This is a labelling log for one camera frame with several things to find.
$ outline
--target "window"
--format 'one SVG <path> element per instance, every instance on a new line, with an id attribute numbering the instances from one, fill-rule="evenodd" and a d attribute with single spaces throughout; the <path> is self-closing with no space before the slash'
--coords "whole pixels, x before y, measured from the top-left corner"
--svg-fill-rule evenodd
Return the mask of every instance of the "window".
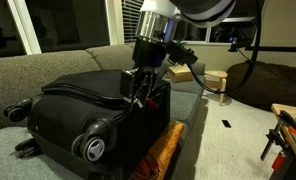
<path id="1" fill-rule="evenodd" d="M 42 52 L 109 45 L 104 0 L 25 0 Z"/>
<path id="2" fill-rule="evenodd" d="M 7 1 L 0 0 L 0 57 L 24 54 L 25 50 Z"/>
<path id="3" fill-rule="evenodd" d="M 143 0 L 122 0 L 125 43 L 136 41 L 136 26 Z"/>
<path id="4" fill-rule="evenodd" d="M 261 8 L 263 7 L 264 0 L 260 0 Z M 217 26 L 210 28 L 211 43 L 231 43 L 237 38 L 239 42 L 252 41 L 256 32 L 256 3 L 255 0 L 236 0 L 235 7 L 230 13 L 228 18 L 243 18 L 251 21 L 252 25 L 243 27 L 226 26 L 225 23 L 220 23 Z"/>
<path id="5" fill-rule="evenodd" d="M 174 40 L 206 41 L 207 28 L 198 28 L 186 21 L 179 21 Z"/>

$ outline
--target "cable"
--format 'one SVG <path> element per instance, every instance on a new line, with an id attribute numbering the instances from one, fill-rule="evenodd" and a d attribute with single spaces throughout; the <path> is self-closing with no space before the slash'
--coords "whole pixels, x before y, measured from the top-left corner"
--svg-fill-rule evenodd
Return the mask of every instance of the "cable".
<path id="1" fill-rule="evenodd" d="M 187 66 L 189 67 L 190 71 L 191 71 L 191 74 L 193 75 L 193 77 L 195 78 L 196 82 L 204 89 L 206 89 L 207 91 L 210 91 L 210 92 L 213 92 L 213 93 L 218 93 L 218 94 L 221 94 L 221 93 L 230 93 L 230 92 L 233 92 L 235 91 L 236 89 L 239 89 L 241 86 L 243 86 L 247 81 L 248 79 L 250 78 L 250 75 L 252 74 L 254 68 L 255 68 L 255 64 L 256 64 L 256 61 L 257 61 L 257 56 L 258 56 L 258 50 L 259 50 L 259 44 L 260 44 L 260 36 L 261 36 L 261 8 L 260 8 L 260 2 L 259 0 L 255 0 L 256 2 L 256 13 L 257 13 L 257 34 L 256 34 L 256 39 L 255 39 L 255 46 L 254 46 L 254 50 L 252 51 L 252 56 L 251 56 L 251 60 L 248 61 L 249 63 L 249 66 L 248 66 L 248 69 L 247 69 L 247 72 L 243 78 L 243 80 L 240 82 L 240 84 L 231 89 L 231 90 L 227 90 L 227 91 L 215 91 L 209 87 L 207 87 L 205 84 L 203 84 L 200 79 L 197 77 L 197 75 L 195 74 L 195 72 L 193 71 L 192 67 L 191 67 L 191 64 L 187 64 Z"/>
<path id="2" fill-rule="evenodd" d="M 240 51 L 239 48 L 238 48 L 238 52 L 239 52 L 243 57 L 245 57 L 248 61 L 250 61 L 250 59 L 249 59 L 244 53 L 242 53 L 242 52 Z"/>
<path id="3" fill-rule="evenodd" d="M 167 61 L 172 64 L 172 65 L 176 65 L 176 63 L 174 63 L 172 60 L 170 60 L 169 58 L 167 58 Z"/>

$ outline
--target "couch cushion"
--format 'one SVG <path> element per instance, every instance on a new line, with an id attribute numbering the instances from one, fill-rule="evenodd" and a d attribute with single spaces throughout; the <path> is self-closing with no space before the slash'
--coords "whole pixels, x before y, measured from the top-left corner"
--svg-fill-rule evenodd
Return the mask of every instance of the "couch cushion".
<path id="1" fill-rule="evenodd" d="M 0 58 L 0 128 L 26 123 L 11 123 L 3 109 L 26 97 L 40 93 L 40 87 L 64 74 L 99 70 L 85 51 L 66 51 Z"/>
<path id="2" fill-rule="evenodd" d="M 198 78 L 201 80 L 201 82 L 205 82 L 205 77 L 204 76 L 198 76 Z M 200 87 L 200 85 L 196 82 L 196 80 L 192 81 L 187 81 L 187 82 L 179 82 L 179 83 L 174 83 L 169 77 L 165 76 L 163 78 L 164 80 L 168 81 L 171 86 L 171 90 L 173 91 L 181 91 L 181 92 L 189 92 L 189 93 L 195 93 L 202 95 L 203 93 L 203 88 Z"/>
<path id="3" fill-rule="evenodd" d="M 0 130 L 0 179 L 81 179 L 46 155 L 18 159 L 14 147 L 30 138 L 26 128 Z"/>
<path id="4" fill-rule="evenodd" d="M 89 48 L 86 51 L 95 59 L 101 69 L 132 69 L 132 48 L 127 45 Z"/>
<path id="5" fill-rule="evenodd" d="M 170 117 L 174 120 L 183 121 L 191 124 L 191 115 L 195 106 L 199 102 L 200 96 L 198 94 L 180 91 L 171 91 L 170 96 Z"/>

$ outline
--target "cardboard box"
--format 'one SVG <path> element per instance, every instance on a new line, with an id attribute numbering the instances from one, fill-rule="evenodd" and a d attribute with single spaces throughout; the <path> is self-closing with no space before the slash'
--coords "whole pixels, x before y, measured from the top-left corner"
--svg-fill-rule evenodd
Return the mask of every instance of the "cardboard box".
<path id="1" fill-rule="evenodd" d="M 192 81 L 194 77 L 186 64 L 183 66 L 177 65 L 169 67 L 167 72 L 168 77 L 175 83 Z"/>

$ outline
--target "white wall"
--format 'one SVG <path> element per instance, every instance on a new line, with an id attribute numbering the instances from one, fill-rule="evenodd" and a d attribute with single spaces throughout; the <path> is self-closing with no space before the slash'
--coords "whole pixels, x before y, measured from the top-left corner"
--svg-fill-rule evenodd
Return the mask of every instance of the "white wall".
<path id="1" fill-rule="evenodd" d="M 296 47 L 296 0 L 266 1 L 261 45 Z M 186 47 L 193 49 L 199 61 L 206 63 L 207 70 L 227 70 L 230 66 L 245 60 L 239 53 L 228 52 L 229 46 L 188 45 Z M 251 57 L 251 51 L 243 52 Z M 296 67 L 296 53 L 260 51 L 258 60 Z"/>

